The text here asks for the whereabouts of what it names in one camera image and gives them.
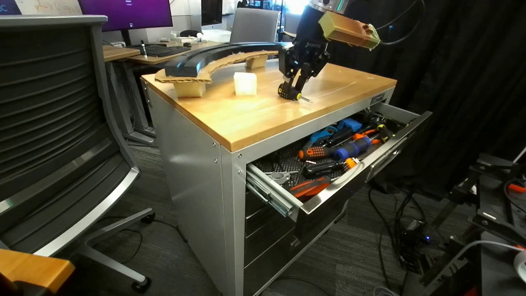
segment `curved metal part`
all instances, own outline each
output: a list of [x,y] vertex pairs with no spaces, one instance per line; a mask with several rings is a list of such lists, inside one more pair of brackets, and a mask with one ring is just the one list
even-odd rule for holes
[[197,77],[208,62],[236,52],[279,50],[280,42],[225,42],[200,50],[188,50],[164,65],[165,75]]

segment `drawer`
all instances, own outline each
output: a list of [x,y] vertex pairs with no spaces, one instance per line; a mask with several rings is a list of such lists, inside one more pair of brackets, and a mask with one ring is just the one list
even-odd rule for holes
[[261,200],[274,207],[284,217],[297,220],[299,212],[310,215],[322,203],[331,198],[340,189],[343,189],[348,182],[366,182],[374,174],[377,174],[387,162],[391,162],[399,154],[407,139],[428,116],[430,111],[417,115],[386,103],[377,103],[368,110],[351,115],[350,118],[356,121],[363,118],[366,118],[368,121],[371,118],[377,121],[381,120],[389,136],[386,136],[387,139],[384,139],[381,144],[369,146],[364,152],[354,156],[353,161],[356,164],[353,167],[346,171],[341,169],[336,174],[331,172],[330,184],[313,197],[300,200],[290,194],[290,184],[277,184],[269,175],[269,172],[274,171],[295,171],[290,174],[287,182],[297,184],[305,180],[307,177],[300,174],[303,171],[305,162],[297,159],[297,151],[303,146],[303,143],[308,138],[303,138],[269,156],[249,162],[246,167],[246,187]]

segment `purple screen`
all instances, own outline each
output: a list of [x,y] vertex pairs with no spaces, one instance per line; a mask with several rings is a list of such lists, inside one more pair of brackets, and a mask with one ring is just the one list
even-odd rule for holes
[[106,14],[103,31],[170,26],[169,0],[78,0],[83,14]]

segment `open drawer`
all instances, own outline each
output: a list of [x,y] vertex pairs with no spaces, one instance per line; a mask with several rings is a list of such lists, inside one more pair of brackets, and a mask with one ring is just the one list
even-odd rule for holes
[[246,167],[248,190],[272,205],[284,217],[295,220],[297,210],[308,215],[348,182],[369,180],[399,154],[414,131],[430,116],[430,111],[417,115],[392,105],[377,103],[350,118],[359,118],[361,113],[366,113],[368,118],[374,116],[374,120],[386,121],[389,124],[389,136],[382,138],[379,144],[369,146],[361,154],[353,156],[353,166],[327,174],[325,179],[328,179],[328,182],[325,189],[307,198],[299,198],[290,192],[290,187],[295,184],[312,179],[310,175],[303,175],[305,161],[297,159],[297,151],[302,149],[303,143],[308,139],[303,138],[249,162]]

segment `gray carpet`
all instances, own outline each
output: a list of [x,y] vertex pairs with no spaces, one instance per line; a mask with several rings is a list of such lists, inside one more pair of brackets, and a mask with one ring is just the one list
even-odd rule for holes
[[[215,289],[203,268],[175,231],[175,217],[169,202],[159,151],[151,146],[131,144],[133,156],[141,169],[131,192],[121,198],[108,218],[100,225],[124,217],[144,207],[152,207],[156,222],[134,225],[98,245],[110,256],[147,274],[152,282],[144,294],[154,296],[215,296]],[[389,238],[379,217],[366,197],[368,187],[356,192],[340,218],[323,233],[297,261],[294,261],[262,296],[371,296],[374,289],[386,286],[381,274],[377,243],[381,240],[382,261],[389,284],[399,291],[404,269],[399,268]],[[402,195],[373,192],[379,210],[392,220],[394,208]],[[432,198],[419,198],[428,217],[440,208]],[[453,213],[451,220],[463,220],[465,212]],[[60,294],[136,294],[129,289],[129,279],[123,277],[85,258],[73,258],[73,276]]]

